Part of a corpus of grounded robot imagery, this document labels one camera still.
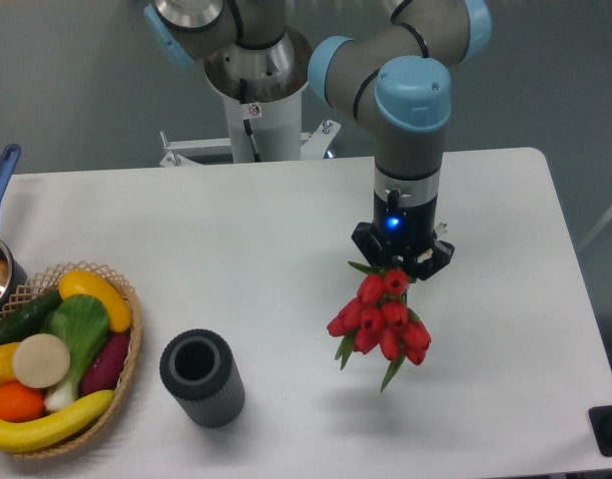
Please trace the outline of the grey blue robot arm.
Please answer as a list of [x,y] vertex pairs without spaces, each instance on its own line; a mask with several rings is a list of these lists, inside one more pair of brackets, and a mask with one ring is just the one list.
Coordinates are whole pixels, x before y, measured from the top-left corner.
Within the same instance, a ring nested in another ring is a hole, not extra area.
[[290,27],[282,1],[152,1],[145,19],[176,64],[201,62],[224,101],[238,163],[296,160],[302,93],[311,89],[375,139],[373,218],[352,240],[374,268],[425,280],[453,246],[434,223],[449,69],[491,35],[482,1],[401,1],[389,26],[365,41],[342,36],[312,47]]

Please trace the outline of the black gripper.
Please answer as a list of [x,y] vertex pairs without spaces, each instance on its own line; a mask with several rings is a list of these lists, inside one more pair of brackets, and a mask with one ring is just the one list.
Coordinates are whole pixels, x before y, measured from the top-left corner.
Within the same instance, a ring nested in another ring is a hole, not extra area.
[[[358,223],[351,239],[370,266],[393,266],[393,257],[401,256],[412,264],[412,279],[427,280],[450,264],[455,251],[452,243],[434,240],[436,203],[434,197],[420,206],[399,206],[392,213],[387,202],[374,194],[373,223]],[[419,261],[427,250],[429,258]]]

